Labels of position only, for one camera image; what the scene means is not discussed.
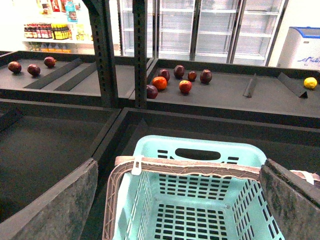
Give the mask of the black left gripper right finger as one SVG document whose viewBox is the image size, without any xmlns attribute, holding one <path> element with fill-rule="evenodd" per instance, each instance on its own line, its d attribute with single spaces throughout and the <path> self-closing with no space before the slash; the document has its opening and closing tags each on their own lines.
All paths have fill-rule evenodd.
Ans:
<svg viewBox="0 0 320 240">
<path fill-rule="evenodd" d="M 314 185 L 301 171 L 288 170 L 271 159 L 261 166 L 259 180 L 270 211 L 286 240 L 320 238 L 320 176 Z"/>
</svg>

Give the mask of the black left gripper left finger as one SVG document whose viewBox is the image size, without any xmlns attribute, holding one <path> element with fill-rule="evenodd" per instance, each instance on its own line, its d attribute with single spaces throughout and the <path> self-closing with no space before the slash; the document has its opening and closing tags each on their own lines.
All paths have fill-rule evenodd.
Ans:
<svg viewBox="0 0 320 240">
<path fill-rule="evenodd" d="M 78 240 L 98 184 L 93 158 L 0 225 L 2 240 Z"/>
</svg>

